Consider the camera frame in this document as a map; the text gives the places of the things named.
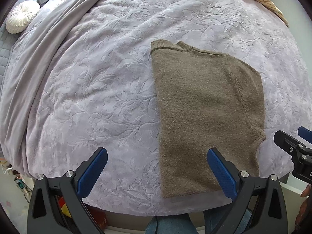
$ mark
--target human hand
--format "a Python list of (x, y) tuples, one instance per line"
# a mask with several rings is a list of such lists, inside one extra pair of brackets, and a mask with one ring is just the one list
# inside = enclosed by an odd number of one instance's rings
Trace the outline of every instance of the human hand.
[[(303, 190), (300, 196), (307, 197), (310, 194), (310, 190), (311, 190), (311, 185), (307, 185), (307, 187), (305, 188), (305, 190)], [(295, 221), (296, 225), (302, 221), (302, 217), (303, 217), (303, 214), (305, 213), (305, 210), (307, 209), (307, 205), (308, 205), (308, 199), (305, 199), (305, 201), (300, 206), (299, 214), (296, 217), (296, 221)]]

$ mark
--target bedspread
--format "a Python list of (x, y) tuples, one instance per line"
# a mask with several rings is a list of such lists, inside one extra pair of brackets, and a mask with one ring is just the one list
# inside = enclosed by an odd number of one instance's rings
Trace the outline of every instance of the bedspread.
[[(18, 69), (14, 64), (26, 40), (64, 1), (43, 6), (17, 41), (7, 73)], [(311, 86), (289, 29), (254, 0), (100, 0), (72, 28), (42, 78), (28, 117), (26, 150), (18, 153), (27, 165), (19, 171), (60, 176), (102, 146), (109, 160), (85, 199), (92, 206), (152, 216), (228, 203), (219, 191), (161, 197), (160, 117), (149, 52), (153, 40), (164, 38), (228, 53), (260, 73), (266, 112), (260, 174), (291, 171), (290, 157), (273, 136), (281, 129), (297, 137), (299, 126), (310, 126)], [(10, 161), (12, 154), (6, 156)]]

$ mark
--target black cable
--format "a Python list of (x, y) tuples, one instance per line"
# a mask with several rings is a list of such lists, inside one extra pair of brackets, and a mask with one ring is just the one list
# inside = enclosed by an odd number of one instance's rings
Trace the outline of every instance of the black cable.
[(157, 234), (157, 231), (158, 231), (158, 219), (157, 219), (157, 216), (155, 216), (155, 219), (156, 219), (156, 229), (155, 229), (155, 234)]

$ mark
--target light blue quilted cover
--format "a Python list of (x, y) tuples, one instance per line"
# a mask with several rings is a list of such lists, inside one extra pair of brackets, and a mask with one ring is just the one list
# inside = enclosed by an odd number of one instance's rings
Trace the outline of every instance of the light blue quilted cover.
[[(18, 0), (13, 7), (24, 1), (28, 0)], [(11, 48), (17, 41), (17, 39), (20, 37), (20, 35), (21, 35), (20, 33), (16, 34), (8, 33), (5, 28), (5, 21), (0, 27), (0, 85), (2, 85), (4, 71), (9, 61)]]

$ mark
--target blue denim jeans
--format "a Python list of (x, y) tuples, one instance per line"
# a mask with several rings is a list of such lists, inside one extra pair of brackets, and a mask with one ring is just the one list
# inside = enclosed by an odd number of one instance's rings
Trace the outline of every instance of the blue denim jeans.
[[(229, 209), (229, 205), (212, 208), (204, 211), (206, 234), (210, 234), (214, 227), (221, 220), (222, 216)], [(235, 234), (242, 233), (251, 217), (249, 210), (245, 212)], [(157, 216), (153, 217), (148, 224), (145, 234), (198, 234), (195, 226), (192, 224), (188, 214), (175, 216)]]

